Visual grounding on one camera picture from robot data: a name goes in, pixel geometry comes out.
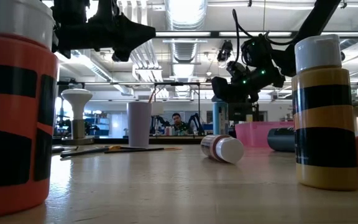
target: ceiling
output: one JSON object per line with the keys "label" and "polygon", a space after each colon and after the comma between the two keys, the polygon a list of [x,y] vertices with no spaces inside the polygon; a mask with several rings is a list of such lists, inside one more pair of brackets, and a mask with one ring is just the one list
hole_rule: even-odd
{"label": "ceiling", "polygon": [[[185,4],[190,0],[181,0]],[[279,30],[290,31],[298,30],[305,18],[311,11],[315,1],[311,0],[268,0],[268,1],[252,1],[252,7],[247,7],[248,1],[239,0],[209,0],[206,10],[203,30],[228,30],[234,31],[235,25],[232,18],[232,9],[236,9],[239,23],[245,30],[263,31],[263,30]],[[328,22],[325,31],[358,31],[358,1],[346,1],[345,9],[338,8],[331,20]],[[51,1],[44,1],[48,6],[52,5]],[[91,1],[91,9],[97,8],[98,1]],[[131,9],[131,1],[128,1],[129,9]],[[147,22],[148,25],[156,28],[157,31],[167,30],[167,20],[165,17],[165,5],[163,0],[147,1]],[[170,45],[163,43],[164,39],[153,39],[152,46],[155,50],[158,64],[162,69],[162,78],[172,80],[175,78],[172,72],[172,55]],[[207,72],[211,72],[210,77],[221,76],[230,78],[226,69],[220,68],[216,60],[217,52],[221,47],[224,39],[205,39],[207,43],[199,44],[194,62],[195,71],[188,79],[191,82],[205,82],[208,78]],[[233,49],[236,49],[236,39],[231,40]],[[273,39],[277,42],[288,41],[286,39]],[[274,49],[285,49],[281,46],[273,46]],[[346,59],[343,67],[351,73],[351,82],[358,82],[358,43],[343,50]],[[87,55],[103,72],[113,78],[114,82],[138,82],[132,75],[132,62],[113,62],[111,60],[113,51],[111,49],[101,49],[100,52],[91,52]],[[59,57],[60,60],[60,79],[75,78],[79,82],[105,82],[99,76],[95,75],[89,67],[85,66],[81,61],[74,59],[67,60]],[[135,91],[149,90],[148,88],[135,88]],[[92,92],[97,91],[117,91],[111,86],[92,86]],[[175,91],[174,88],[168,88],[168,91]],[[111,100],[94,98],[94,100]]]}

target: white lamp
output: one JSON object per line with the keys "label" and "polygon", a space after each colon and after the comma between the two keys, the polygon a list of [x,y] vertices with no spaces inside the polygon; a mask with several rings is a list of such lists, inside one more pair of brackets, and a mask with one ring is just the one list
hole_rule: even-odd
{"label": "white lamp", "polygon": [[83,89],[71,89],[62,92],[63,99],[67,100],[73,108],[73,121],[71,121],[71,138],[83,139],[85,137],[85,122],[83,119],[85,104],[92,98],[92,93]]}

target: person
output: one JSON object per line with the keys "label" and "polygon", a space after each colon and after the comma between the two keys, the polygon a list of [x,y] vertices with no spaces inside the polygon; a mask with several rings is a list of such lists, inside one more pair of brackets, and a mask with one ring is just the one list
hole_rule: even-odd
{"label": "person", "polygon": [[180,114],[174,113],[172,115],[172,119],[173,119],[173,127],[175,128],[175,131],[185,132],[185,133],[188,132],[189,127],[185,122],[181,120]]}

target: white cup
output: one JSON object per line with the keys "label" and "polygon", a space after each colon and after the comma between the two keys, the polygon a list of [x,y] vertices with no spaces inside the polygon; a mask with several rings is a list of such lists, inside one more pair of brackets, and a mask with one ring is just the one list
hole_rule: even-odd
{"label": "white cup", "polygon": [[149,133],[152,116],[152,104],[147,102],[129,102],[127,104],[129,147],[149,146]]}

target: wooden table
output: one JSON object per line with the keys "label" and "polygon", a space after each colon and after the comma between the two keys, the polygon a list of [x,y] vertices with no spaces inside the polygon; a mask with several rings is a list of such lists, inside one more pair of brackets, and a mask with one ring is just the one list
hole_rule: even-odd
{"label": "wooden table", "polygon": [[44,205],[0,223],[358,223],[358,191],[299,185],[294,154],[247,150],[238,165],[182,151],[52,158]]}

